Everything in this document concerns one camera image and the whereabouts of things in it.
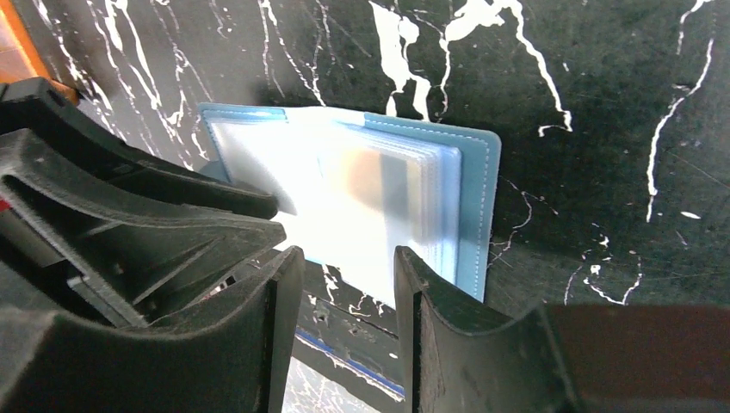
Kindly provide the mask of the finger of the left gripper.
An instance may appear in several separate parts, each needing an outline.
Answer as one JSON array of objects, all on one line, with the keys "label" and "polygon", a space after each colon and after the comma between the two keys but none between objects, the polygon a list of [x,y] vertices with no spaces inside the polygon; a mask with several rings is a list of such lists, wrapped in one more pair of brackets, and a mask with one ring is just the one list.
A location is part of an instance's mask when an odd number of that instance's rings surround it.
[{"label": "finger of the left gripper", "polygon": [[43,77],[1,85],[1,132],[24,128],[77,167],[133,194],[260,219],[272,219],[278,212],[271,194],[235,188],[126,144]]},{"label": "finger of the left gripper", "polygon": [[285,238],[268,219],[118,188],[28,129],[1,139],[1,197],[3,256],[57,303],[118,327],[190,305]]}]

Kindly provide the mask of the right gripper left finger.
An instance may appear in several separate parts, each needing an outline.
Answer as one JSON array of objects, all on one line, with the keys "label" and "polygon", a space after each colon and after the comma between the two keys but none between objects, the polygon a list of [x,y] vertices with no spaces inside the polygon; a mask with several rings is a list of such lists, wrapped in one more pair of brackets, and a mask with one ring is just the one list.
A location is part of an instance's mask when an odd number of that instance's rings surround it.
[{"label": "right gripper left finger", "polygon": [[1,309],[4,412],[279,412],[296,329],[303,251],[261,267],[146,328],[43,307]]}]

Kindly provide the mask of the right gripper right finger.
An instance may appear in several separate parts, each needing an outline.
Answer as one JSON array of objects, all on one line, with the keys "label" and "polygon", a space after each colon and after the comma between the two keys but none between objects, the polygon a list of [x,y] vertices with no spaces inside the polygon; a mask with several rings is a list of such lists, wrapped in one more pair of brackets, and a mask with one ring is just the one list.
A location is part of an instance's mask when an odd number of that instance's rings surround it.
[{"label": "right gripper right finger", "polygon": [[726,412],[729,310],[546,305],[507,317],[394,251],[408,412]]}]

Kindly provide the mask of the blue card holder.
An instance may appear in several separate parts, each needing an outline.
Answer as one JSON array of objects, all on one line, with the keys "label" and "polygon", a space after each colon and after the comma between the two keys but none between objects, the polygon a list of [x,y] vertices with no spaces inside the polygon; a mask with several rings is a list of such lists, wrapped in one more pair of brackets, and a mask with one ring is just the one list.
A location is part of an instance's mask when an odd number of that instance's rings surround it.
[{"label": "blue card holder", "polygon": [[394,305],[394,250],[483,299],[501,141],[496,133],[329,107],[199,107],[236,187],[275,197],[285,244]]}]

